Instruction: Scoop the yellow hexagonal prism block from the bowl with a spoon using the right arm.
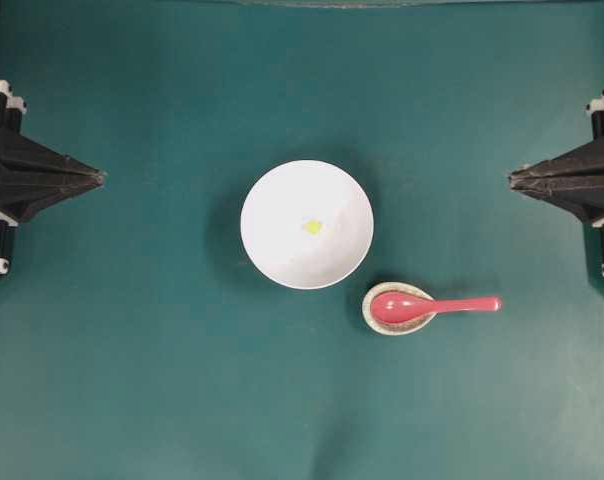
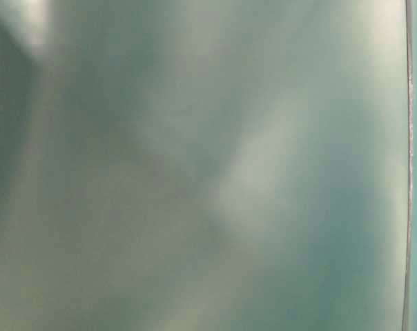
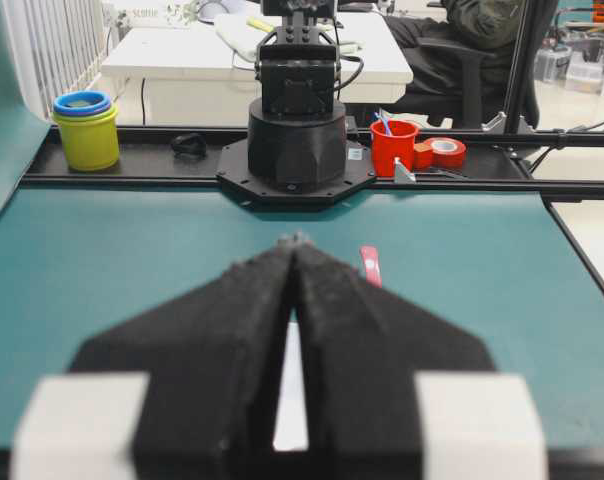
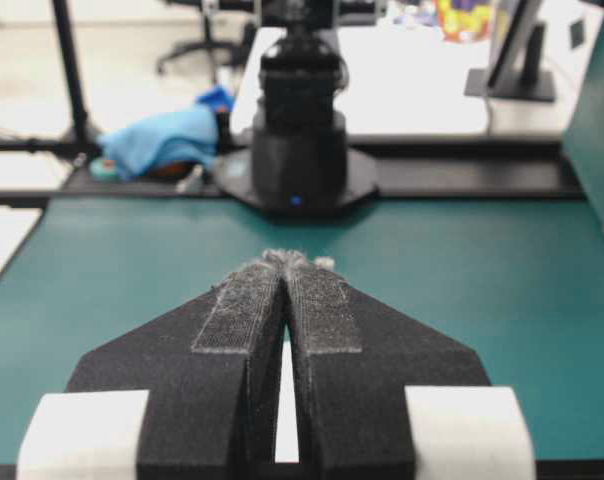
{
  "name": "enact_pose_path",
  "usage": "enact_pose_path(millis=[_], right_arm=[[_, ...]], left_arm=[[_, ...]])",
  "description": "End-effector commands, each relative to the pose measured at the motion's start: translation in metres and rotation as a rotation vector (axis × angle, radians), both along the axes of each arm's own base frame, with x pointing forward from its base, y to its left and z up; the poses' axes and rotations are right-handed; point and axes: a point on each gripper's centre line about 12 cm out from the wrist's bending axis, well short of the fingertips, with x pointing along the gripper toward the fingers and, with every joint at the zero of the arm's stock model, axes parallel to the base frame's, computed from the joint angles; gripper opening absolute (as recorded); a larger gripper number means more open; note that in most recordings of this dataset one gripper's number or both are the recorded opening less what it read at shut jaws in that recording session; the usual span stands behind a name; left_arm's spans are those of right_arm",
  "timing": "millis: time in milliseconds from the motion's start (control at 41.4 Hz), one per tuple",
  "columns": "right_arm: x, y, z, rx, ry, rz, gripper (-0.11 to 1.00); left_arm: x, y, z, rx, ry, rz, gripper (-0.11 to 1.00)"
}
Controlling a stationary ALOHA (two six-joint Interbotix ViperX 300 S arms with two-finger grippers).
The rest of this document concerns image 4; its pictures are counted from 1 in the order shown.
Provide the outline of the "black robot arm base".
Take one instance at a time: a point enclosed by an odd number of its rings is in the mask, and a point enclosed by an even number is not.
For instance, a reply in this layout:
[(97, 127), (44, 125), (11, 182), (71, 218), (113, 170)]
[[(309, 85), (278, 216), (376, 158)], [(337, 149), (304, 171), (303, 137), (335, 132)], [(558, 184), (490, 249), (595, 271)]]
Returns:
[(223, 156), (214, 180), (226, 194), (277, 215), (332, 215), (377, 190), (376, 161), (349, 147), (334, 107), (349, 83), (346, 62), (328, 41), (336, 1), (258, 1), (264, 27), (281, 27), (260, 57), (261, 95), (248, 148)]

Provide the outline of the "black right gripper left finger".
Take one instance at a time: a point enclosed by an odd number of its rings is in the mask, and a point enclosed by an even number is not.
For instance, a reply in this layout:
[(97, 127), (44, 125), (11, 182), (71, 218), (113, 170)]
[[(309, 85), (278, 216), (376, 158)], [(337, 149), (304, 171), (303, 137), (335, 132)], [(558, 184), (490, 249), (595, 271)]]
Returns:
[(84, 354), (43, 396), (20, 479), (247, 479), (273, 459), (280, 273), (254, 263)]

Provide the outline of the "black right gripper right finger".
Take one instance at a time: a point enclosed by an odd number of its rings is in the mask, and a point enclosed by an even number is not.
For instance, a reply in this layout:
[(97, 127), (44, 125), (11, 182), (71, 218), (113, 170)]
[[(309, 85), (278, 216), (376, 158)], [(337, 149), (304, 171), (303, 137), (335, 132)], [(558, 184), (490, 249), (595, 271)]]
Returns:
[(477, 353), (301, 257), (285, 263), (300, 460), (313, 479), (532, 479), (514, 391)]

